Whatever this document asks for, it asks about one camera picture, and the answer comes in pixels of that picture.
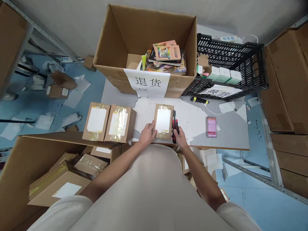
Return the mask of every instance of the stack of books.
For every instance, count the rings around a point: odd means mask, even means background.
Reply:
[[[185,52],[175,40],[153,44],[145,63],[145,71],[186,74]]]

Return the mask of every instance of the white sleeve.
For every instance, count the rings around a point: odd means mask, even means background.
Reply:
[[[93,205],[85,196],[69,196],[54,203],[28,231],[67,231]]]
[[[260,231],[252,217],[235,203],[227,202],[219,206],[217,214],[236,231]]]

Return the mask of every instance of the cable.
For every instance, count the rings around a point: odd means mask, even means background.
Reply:
[[[212,112],[212,111],[210,111],[207,107],[206,107],[206,104],[204,104],[204,106],[205,106],[205,108],[209,111],[209,112],[211,112],[211,113],[213,113],[213,114],[215,114],[215,115],[220,115],[220,114],[225,114],[225,112],[224,113],[214,113],[214,112]]]

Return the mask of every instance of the hand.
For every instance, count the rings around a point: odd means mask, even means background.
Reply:
[[[147,124],[141,132],[140,139],[138,143],[140,143],[143,148],[146,148],[149,144],[153,142],[156,137],[157,130],[153,131],[155,121],[153,120],[151,124]]]
[[[176,143],[179,145],[180,149],[188,148],[188,144],[186,141],[185,134],[181,127],[179,127],[180,134],[177,133],[177,130],[173,130],[173,133],[175,135]]]

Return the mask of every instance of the person's left hand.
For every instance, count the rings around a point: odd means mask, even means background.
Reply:
[[[157,130],[153,131],[155,121],[153,120],[151,124],[147,124],[141,132],[140,139],[138,143],[140,143],[143,148],[146,148],[149,144],[153,142],[156,137]]]

